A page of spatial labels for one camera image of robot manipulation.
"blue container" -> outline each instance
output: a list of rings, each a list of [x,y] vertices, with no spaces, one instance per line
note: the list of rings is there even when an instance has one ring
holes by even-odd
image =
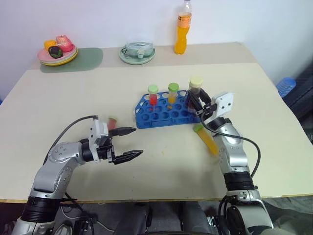
[[[279,95],[284,98],[295,86],[296,81],[290,77],[283,78],[277,85]]]
[[[159,92],[157,105],[149,103],[149,94],[145,94],[135,108],[136,124],[139,129],[199,123],[194,113],[188,112],[187,91],[178,91],[175,104],[168,103],[168,92]]]

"white table surface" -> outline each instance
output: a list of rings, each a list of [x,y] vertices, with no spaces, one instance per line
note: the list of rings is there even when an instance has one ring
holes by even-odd
[[[0,201],[27,199],[49,147],[72,121],[87,115],[106,121],[116,115],[117,127],[135,126],[134,108],[149,84],[166,91],[170,82],[178,82],[187,89],[193,75],[204,78],[203,88],[211,96],[234,93],[234,106],[226,117],[261,148],[261,163],[253,178],[261,196],[313,192],[313,147],[244,46],[194,45],[183,56],[175,55],[171,47],[158,47],[154,62],[143,66],[123,64],[114,58],[114,51],[105,49],[104,62],[90,71],[42,73],[35,63],[25,72],[0,106]],[[91,124],[91,120],[76,124],[62,141],[85,138]],[[68,193],[89,202],[222,198],[226,188],[218,160],[192,127],[138,129],[114,137],[116,154],[136,149],[144,153],[125,164],[102,161],[77,168]],[[248,142],[244,149],[252,170],[256,150]]]

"floor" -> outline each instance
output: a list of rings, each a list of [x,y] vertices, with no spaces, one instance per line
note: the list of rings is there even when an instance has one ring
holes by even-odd
[[[313,234],[313,196],[273,198],[265,199],[266,207],[276,227],[293,232],[296,235]],[[216,215],[218,201],[199,201],[201,208],[207,215]],[[151,202],[153,219],[148,232],[157,231],[180,231],[178,217],[179,202]],[[133,203],[106,203],[106,204],[82,204],[82,207],[89,213],[96,214],[97,220],[109,229],[115,229],[119,220],[127,215]],[[23,204],[0,204],[0,234],[3,231],[4,223],[19,217],[22,213]],[[68,217],[80,216],[77,208],[64,207]],[[61,210],[56,216],[55,228],[62,223],[74,225],[74,219],[66,218]],[[96,235],[111,235],[112,232],[105,230],[98,224],[94,225]]]

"toy fruit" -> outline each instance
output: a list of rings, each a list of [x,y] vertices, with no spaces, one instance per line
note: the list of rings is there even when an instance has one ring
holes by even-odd
[[[47,40],[45,41],[44,43],[44,46],[45,46],[45,49],[49,52],[49,47],[52,47],[52,46],[56,46],[57,43],[55,42],[55,40]]]
[[[49,47],[49,54],[54,58],[58,59],[63,56],[62,50],[57,46]]]
[[[61,48],[62,52],[69,52],[74,47],[73,43],[70,41],[70,39],[67,38],[66,35],[57,36],[56,41],[57,41],[57,46]]]

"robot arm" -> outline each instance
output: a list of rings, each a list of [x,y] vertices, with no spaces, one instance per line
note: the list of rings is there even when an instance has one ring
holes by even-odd
[[[107,124],[94,119],[88,139],[63,142],[52,147],[48,158],[35,176],[27,204],[17,220],[12,235],[52,234],[55,215],[66,192],[74,169],[86,162],[120,164],[139,156],[135,150],[115,156],[113,136],[122,136],[135,128],[122,127],[108,131]]]
[[[269,214],[261,200],[257,187],[250,175],[247,156],[243,150],[243,140],[229,119],[223,115],[231,110],[233,94],[224,93],[210,97],[201,90],[199,99],[188,94],[203,125],[215,133],[214,141],[219,147],[220,168],[224,176],[227,192],[225,203],[230,203],[224,218],[230,234],[257,235],[265,229],[273,228]]]

